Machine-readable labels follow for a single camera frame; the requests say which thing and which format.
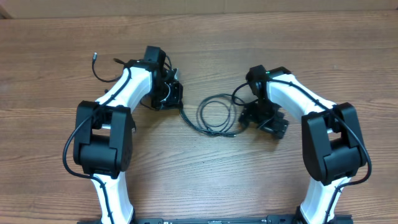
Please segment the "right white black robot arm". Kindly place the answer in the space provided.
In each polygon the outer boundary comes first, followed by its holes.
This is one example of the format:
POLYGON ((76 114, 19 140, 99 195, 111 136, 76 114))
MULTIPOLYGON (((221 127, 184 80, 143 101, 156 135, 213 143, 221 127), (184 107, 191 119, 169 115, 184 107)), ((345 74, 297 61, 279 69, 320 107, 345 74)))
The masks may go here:
POLYGON ((372 171, 355 107, 318 96, 285 67, 252 67, 246 85, 256 100, 242 105, 241 126, 256 123, 282 139, 289 123, 279 110, 299 119, 303 162, 311 177, 294 214, 268 215, 264 223, 352 223, 351 215, 334 213, 336 204, 345 187, 367 181, 372 171))

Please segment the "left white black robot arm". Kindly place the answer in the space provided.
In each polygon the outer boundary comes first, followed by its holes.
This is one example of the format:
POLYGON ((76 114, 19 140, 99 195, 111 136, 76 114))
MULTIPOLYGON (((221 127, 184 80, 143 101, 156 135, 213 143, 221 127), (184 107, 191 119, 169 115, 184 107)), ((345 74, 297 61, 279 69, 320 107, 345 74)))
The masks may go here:
POLYGON ((102 211, 98 223, 135 223, 126 181, 136 131, 132 112, 146 96, 152 110, 181 109, 183 86, 159 47, 148 46, 142 59, 115 62, 123 70, 110 80, 112 88, 78 105, 62 159, 67 172, 94 184, 102 211))

